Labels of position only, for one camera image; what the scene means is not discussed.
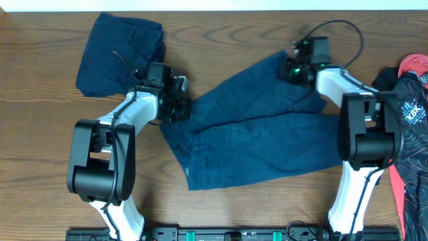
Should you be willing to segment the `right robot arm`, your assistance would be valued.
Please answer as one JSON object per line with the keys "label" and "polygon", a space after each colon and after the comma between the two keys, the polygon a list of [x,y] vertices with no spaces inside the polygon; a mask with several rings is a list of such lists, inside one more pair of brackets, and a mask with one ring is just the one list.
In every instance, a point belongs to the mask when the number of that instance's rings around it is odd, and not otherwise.
{"label": "right robot arm", "polygon": [[340,108],[337,147],[342,176],[326,225],[313,232],[314,239],[399,240],[396,228],[363,224],[373,189],[403,148],[397,95],[366,86],[334,65],[327,37],[304,37],[294,49],[294,58],[284,62],[279,77],[309,86]]}

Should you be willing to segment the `blue denim shorts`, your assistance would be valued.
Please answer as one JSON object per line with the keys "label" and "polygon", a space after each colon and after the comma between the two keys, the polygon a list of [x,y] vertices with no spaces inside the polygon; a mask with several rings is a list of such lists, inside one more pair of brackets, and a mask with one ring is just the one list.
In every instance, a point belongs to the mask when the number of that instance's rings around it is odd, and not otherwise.
{"label": "blue denim shorts", "polygon": [[338,118],[309,88],[278,76],[275,53],[194,100],[187,120],[160,131],[190,190],[250,185],[339,166]]}

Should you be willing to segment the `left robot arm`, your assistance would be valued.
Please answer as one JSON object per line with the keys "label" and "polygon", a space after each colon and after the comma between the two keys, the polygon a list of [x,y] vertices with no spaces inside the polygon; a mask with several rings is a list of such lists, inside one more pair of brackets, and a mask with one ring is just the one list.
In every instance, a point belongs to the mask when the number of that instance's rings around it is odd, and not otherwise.
{"label": "left robot arm", "polygon": [[74,126],[67,188],[102,216],[101,230],[66,232],[66,240],[146,240],[145,220],[132,198],[136,179],[136,136],[150,122],[189,118],[189,81],[166,64],[150,63],[125,99],[95,120]]}

